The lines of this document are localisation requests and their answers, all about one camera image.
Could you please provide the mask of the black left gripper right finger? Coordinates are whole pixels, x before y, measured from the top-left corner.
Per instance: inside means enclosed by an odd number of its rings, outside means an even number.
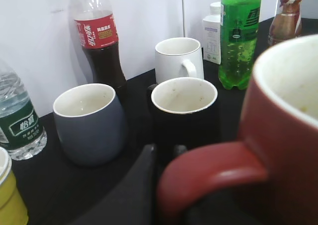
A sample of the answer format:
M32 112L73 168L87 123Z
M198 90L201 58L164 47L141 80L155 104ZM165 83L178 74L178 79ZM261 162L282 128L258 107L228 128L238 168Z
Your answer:
M175 145L173 148L173 159L176 159L180 155L187 152L187 147L185 145Z

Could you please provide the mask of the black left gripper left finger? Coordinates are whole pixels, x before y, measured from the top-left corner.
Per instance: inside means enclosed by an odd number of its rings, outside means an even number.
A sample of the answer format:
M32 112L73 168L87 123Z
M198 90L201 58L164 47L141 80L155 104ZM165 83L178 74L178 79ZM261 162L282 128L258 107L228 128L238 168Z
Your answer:
M72 224L154 225L157 181L157 147L148 144L120 183Z

